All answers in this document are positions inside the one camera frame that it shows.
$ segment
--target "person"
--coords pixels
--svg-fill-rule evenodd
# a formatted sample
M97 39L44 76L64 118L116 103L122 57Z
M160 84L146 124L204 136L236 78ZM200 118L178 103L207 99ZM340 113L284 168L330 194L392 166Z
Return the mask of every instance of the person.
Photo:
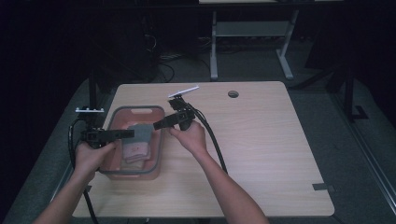
M175 128L170 128L168 131L201 165L229 224L269 223L256 202L210 156L206 148L205 128L200 123L193 121L186 131ZM106 154L114 148L114 143L99 149L92 149L87 143L80 144L77 148L74 173L35 223L67 223L77 207L83 190L94 178L95 171Z

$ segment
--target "hand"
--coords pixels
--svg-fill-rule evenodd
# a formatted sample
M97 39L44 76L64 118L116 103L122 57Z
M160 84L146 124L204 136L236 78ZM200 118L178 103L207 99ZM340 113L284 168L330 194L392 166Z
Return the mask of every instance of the hand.
M114 143L109 143L98 149L91 148L88 143L81 143L76 149L76 168L73 176L86 181L88 184L93 180L96 170L102 164L106 155L115 148Z
M180 144L195 158L208 154L206 149L205 128L197 121L193 120L190 128L186 131L170 128L169 133L177 138Z

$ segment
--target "person's right arm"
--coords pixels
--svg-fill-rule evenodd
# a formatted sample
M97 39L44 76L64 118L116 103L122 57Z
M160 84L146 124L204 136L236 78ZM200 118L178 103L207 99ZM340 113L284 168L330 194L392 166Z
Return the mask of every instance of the person's right arm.
M256 202L233 181L209 155L206 149L205 129L193 121L187 131L169 129L199 162L216 195L228 223L269 223Z

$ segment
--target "person's left hand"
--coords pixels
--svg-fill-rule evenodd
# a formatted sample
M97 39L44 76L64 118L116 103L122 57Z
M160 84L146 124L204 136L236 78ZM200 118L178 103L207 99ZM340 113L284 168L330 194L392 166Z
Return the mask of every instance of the person's left hand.
M109 143L97 149L93 149L86 142L81 143L76 149L76 168L73 175L88 184L95 177L95 172L102 164L107 153L115 148L116 144L114 143Z

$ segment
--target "floor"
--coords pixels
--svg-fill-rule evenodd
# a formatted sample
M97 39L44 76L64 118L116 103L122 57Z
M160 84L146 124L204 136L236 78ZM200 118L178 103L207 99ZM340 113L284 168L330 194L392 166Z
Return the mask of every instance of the floor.
M205 50L198 58L180 57L164 60L175 71L170 82L207 82L209 53ZM312 43L293 41L287 53L294 80L287 80L282 74L275 49L282 39L246 39L229 43L222 40L223 51L218 56L219 82L224 81L268 81L277 80L287 87L301 83L319 70L304 68ZM164 59L170 59L178 52L169 52ZM172 76L168 66L160 66L160 72L153 82L163 82ZM369 119L350 123L340 109L343 91L329 94L325 91L328 77L299 91L289 91L290 98L304 128L318 168L329 190L335 213L332 217L270 217L271 223L396 223L395 213L374 179L369 163L363 156L356 130L375 154L389 181L396 186L396 131L376 107L370 92L355 82L354 103L361 105ZM99 104L108 108L111 93L99 93ZM76 117L74 108L86 105L89 99L88 83L84 81L70 100L48 143L43 149L34 169L25 182L17 200L9 211L5 223L30 223L45 208L57 189L66 167L68 155L65 131ZM145 218L99 218L100 223L145 223ZM73 218L71 223L92 223L89 218ZM152 218L154 223L198 223L196 219ZM226 223L223 218L213 218L210 223Z

